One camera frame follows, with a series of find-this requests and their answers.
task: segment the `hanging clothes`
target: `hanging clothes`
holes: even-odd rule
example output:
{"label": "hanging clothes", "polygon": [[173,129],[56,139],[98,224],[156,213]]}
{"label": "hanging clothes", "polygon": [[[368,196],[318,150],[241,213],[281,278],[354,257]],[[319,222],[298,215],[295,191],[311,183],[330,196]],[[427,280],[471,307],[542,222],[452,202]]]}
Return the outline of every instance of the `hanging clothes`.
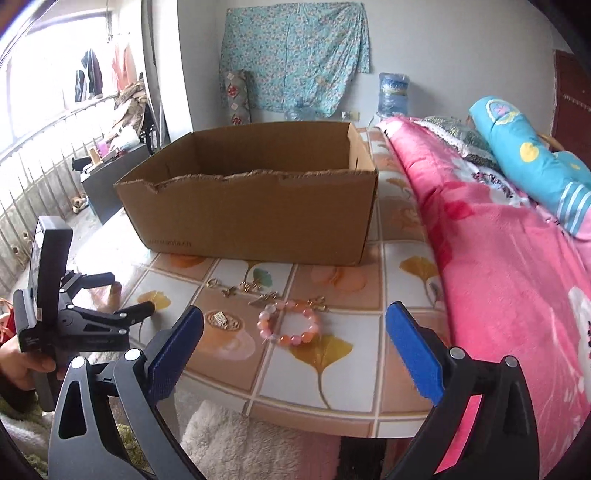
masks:
{"label": "hanging clothes", "polygon": [[247,70],[254,108],[282,112],[298,98],[331,116],[356,72],[369,73],[363,4],[331,2],[234,8],[226,14],[220,88]]}
{"label": "hanging clothes", "polygon": [[87,50],[82,57],[82,66],[86,69],[86,76],[88,78],[88,98],[93,98],[103,93],[103,75],[100,72],[99,60],[96,58],[95,52]]}
{"label": "hanging clothes", "polygon": [[83,70],[76,70],[76,94],[74,101],[82,102],[84,100],[86,100],[86,76]]}
{"label": "hanging clothes", "polygon": [[134,56],[131,54],[129,42],[115,43],[111,66],[113,67],[113,76],[118,91],[121,92],[127,86],[138,81]]}

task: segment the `patterned pillow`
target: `patterned pillow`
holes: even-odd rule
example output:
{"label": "patterned pillow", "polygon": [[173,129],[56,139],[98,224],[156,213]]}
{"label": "patterned pillow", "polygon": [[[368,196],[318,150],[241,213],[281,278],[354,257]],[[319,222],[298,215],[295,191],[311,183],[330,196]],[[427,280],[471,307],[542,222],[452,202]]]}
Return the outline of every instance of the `patterned pillow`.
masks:
{"label": "patterned pillow", "polygon": [[501,172],[488,142],[477,130],[463,124],[460,120],[443,116],[427,116],[415,123],[441,138],[464,160]]}
{"label": "patterned pillow", "polygon": [[246,72],[234,70],[224,75],[226,99],[228,100],[228,118],[232,125],[251,123],[251,110],[248,105]]}

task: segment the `metal railing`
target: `metal railing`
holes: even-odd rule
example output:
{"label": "metal railing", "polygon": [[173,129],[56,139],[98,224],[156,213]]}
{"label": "metal railing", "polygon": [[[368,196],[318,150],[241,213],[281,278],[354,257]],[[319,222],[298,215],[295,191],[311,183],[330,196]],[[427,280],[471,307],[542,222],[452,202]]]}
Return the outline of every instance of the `metal railing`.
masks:
{"label": "metal railing", "polygon": [[72,159],[88,156],[111,130],[115,98],[90,100],[0,154],[0,297],[26,268],[39,215],[73,215],[82,185]]}

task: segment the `screw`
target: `screw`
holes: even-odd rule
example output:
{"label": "screw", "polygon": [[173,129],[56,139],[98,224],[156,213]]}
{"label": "screw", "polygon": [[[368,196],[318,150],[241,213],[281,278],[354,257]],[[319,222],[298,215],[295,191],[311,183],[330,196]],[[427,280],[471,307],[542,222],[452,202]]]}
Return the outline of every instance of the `screw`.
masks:
{"label": "screw", "polygon": [[77,356],[70,365],[72,368],[80,368],[86,363],[86,359],[83,356]]}
{"label": "screw", "polygon": [[142,354],[137,348],[132,348],[131,350],[127,350],[125,352],[125,359],[129,362],[133,362],[137,360],[139,356]]}
{"label": "screw", "polygon": [[449,349],[449,355],[456,360],[461,360],[466,356],[466,352],[462,350],[460,347],[455,346]]}
{"label": "screw", "polygon": [[519,365],[517,359],[512,355],[505,357],[505,363],[511,368],[515,368],[517,365]]}

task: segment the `fabric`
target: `fabric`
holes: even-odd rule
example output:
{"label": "fabric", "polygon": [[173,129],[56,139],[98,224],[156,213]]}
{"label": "fabric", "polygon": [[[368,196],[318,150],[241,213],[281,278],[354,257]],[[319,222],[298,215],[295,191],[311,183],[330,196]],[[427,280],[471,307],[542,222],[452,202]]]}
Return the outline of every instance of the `fabric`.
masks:
{"label": "fabric", "polygon": [[82,102],[86,100],[86,76],[84,70],[76,70],[76,93],[74,94],[75,102]]}
{"label": "fabric", "polygon": [[103,75],[100,71],[99,60],[95,52],[90,49],[82,57],[82,66],[88,76],[88,95],[93,98],[103,93]]}
{"label": "fabric", "polygon": [[111,61],[113,76],[117,90],[122,91],[128,85],[138,81],[135,71],[134,57],[131,54],[129,43],[116,42],[113,47],[113,59]]}
{"label": "fabric", "polygon": [[114,125],[111,131],[105,135],[104,140],[111,142],[123,128],[128,126],[131,126],[139,136],[144,124],[147,103],[148,95],[143,80],[124,88],[115,99]]}
{"label": "fabric", "polygon": [[415,123],[425,127],[457,150],[462,158],[482,167],[501,171],[492,150],[484,137],[456,118],[428,116]]}
{"label": "fabric", "polygon": [[232,125],[248,125],[251,122],[251,109],[248,105],[246,72],[235,70],[224,75],[228,120]]}
{"label": "fabric", "polygon": [[[591,278],[571,238],[498,172],[459,158],[409,119],[380,127],[418,197],[453,343],[472,358],[511,354],[521,364],[543,478],[590,411]],[[458,459],[477,407],[473,398],[440,469]]]}
{"label": "fabric", "polygon": [[340,437],[278,427],[204,400],[181,446],[206,478],[332,480]]}
{"label": "fabric", "polygon": [[470,114],[507,178],[576,236],[591,206],[591,182],[581,182],[591,178],[586,165],[561,161],[564,155],[557,158],[525,115],[504,100],[484,97],[470,108]]}
{"label": "fabric", "polygon": [[355,72],[369,72],[362,4],[282,4],[229,9],[220,58],[226,72],[247,70],[254,108],[283,112],[298,98],[330,116]]}

